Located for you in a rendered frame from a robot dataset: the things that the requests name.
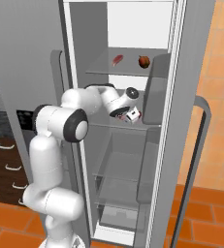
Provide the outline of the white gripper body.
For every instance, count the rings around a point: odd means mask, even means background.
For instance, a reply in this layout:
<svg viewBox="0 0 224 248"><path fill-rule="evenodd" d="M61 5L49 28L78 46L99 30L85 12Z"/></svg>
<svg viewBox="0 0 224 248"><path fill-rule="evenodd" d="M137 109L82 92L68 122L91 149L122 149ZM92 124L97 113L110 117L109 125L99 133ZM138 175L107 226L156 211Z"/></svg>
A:
<svg viewBox="0 0 224 248"><path fill-rule="evenodd" d="M126 123L135 123L139 118L135 117L132 119L129 115L122 115L120 119Z"/></svg>

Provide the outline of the glass fridge shelf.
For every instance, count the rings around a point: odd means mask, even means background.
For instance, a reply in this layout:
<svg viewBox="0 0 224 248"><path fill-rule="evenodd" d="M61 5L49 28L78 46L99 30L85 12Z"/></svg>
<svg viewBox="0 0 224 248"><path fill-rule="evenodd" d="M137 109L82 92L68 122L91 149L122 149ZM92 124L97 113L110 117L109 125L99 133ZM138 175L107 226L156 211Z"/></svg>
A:
<svg viewBox="0 0 224 248"><path fill-rule="evenodd" d="M95 129L109 129L109 128L117 128L117 129L131 129L131 130L142 130L145 131L149 128L160 129L160 125L145 125L142 121L138 121L134 124L130 122L124 122L116 119L112 119L109 121L102 122L101 120L91 120L89 122L89 131L94 131Z"/></svg>
<svg viewBox="0 0 224 248"><path fill-rule="evenodd" d="M113 66L112 61L118 54L122 54L123 59ZM139 56L149 58L150 65L146 69L139 65ZM167 78L170 58L171 54L161 48L108 47L90 64L87 72L101 75Z"/></svg>

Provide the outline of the clear fridge drawer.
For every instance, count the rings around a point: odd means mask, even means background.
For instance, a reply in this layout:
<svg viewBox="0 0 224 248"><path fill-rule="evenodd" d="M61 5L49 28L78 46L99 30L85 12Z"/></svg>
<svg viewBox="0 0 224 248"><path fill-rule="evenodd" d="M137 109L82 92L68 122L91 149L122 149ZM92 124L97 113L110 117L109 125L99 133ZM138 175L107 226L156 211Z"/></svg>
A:
<svg viewBox="0 0 224 248"><path fill-rule="evenodd" d="M95 178L95 203L126 209L137 209L151 202L149 186L139 180L126 180L97 176Z"/></svg>

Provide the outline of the narrow grey fridge door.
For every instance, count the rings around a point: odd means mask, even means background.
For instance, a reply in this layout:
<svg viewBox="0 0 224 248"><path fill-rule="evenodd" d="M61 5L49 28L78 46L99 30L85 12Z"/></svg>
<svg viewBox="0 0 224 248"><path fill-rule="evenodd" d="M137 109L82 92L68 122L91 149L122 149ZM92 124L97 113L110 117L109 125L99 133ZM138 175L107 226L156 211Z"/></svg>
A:
<svg viewBox="0 0 224 248"><path fill-rule="evenodd" d="M162 248L195 102L215 0L178 0L144 248Z"/></svg>

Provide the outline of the grey fridge cabinet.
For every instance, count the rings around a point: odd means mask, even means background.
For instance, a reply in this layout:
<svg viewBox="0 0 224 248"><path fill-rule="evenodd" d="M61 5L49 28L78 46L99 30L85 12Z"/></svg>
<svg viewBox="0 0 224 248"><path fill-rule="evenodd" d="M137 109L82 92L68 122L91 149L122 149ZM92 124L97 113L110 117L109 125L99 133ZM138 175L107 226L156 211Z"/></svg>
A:
<svg viewBox="0 0 224 248"><path fill-rule="evenodd" d="M178 0L63 0L73 85L112 84L118 94L139 91L138 121L162 126L168 77L89 74L108 47L161 48L172 56ZM105 108L88 117L112 119ZM92 238L129 248L144 248L151 202L137 209L95 203L97 176L139 180L152 197L161 128L145 131L95 129L79 144L80 167Z"/></svg>

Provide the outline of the black dispenser panel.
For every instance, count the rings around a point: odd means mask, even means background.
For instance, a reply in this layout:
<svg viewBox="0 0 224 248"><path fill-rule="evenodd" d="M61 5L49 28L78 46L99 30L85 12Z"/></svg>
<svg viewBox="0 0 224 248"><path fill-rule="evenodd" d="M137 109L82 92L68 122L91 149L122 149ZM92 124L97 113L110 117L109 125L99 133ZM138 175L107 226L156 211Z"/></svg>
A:
<svg viewBox="0 0 224 248"><path fill-rule="evenodd" d="M22 130L34 131L33 111L18 109L16 111L18 122Z"/></svg>

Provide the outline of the wide grey fridge door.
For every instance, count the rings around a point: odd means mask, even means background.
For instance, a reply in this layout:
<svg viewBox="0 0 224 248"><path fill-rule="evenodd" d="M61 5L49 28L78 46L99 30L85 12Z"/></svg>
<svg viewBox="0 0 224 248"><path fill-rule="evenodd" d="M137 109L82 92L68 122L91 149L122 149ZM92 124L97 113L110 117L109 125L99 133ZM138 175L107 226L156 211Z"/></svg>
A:
<svg viewBox="0 0 224 248"><path fill-rule="evenodd" d="M30 161L16 111L57 106L50 54L61 50L64 92L73 86L63 0L0 0L0 92L27 175Z"/></svg>

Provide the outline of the dark wood drawer cabinet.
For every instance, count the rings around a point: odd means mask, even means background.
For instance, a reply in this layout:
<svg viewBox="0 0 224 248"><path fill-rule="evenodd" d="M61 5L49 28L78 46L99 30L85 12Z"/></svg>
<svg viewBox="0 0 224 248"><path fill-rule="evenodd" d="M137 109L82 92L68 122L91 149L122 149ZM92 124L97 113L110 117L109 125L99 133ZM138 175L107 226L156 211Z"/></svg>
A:
<svg viewBox="0 0 224 248"><path fill-rule="evenodd" d="M23 206L22 195L27 185L16 142L0 138L0 202Z"/></svg>

